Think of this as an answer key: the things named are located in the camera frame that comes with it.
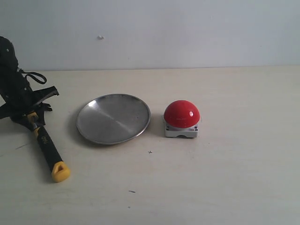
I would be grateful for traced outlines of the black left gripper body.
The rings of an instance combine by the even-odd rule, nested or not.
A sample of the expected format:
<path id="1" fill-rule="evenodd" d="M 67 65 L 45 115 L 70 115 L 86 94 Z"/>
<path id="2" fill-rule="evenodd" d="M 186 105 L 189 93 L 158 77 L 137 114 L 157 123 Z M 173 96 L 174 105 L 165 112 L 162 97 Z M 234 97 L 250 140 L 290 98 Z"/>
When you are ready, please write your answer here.
<path id="1" fill-rule="evenodd" d="M 0 69 L 0 95 L 5 103 L 14 109 L 30 109 L 35 105 L 33 103 L 33 90 L 27 80 L 27 76 L 37 81 L 37 73 L 23 71 L 14 72 L 8 68 Z"/>

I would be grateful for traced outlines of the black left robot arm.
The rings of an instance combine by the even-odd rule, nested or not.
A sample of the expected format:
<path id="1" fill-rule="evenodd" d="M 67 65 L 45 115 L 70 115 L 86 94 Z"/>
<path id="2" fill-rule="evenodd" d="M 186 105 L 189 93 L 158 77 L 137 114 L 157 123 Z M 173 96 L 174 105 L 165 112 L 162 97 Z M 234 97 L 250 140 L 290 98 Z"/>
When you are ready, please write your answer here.
<path id="1" fill-rule="evenodd" d="M 44 113 L 51 112 L 52 108 L 44 101 L 59 93 L 55 86 L 32 90 L 29 77 L 39 84 L 47 82 L 44 75 L 19 68 L 12 42 L 0 37 L 0 95 L 5 101 L 0 107 L 0 118 L 10 117 L 16 123 L 25 124 L 27 115 L 35 112 L 37 122 L 45 125 Z"/>

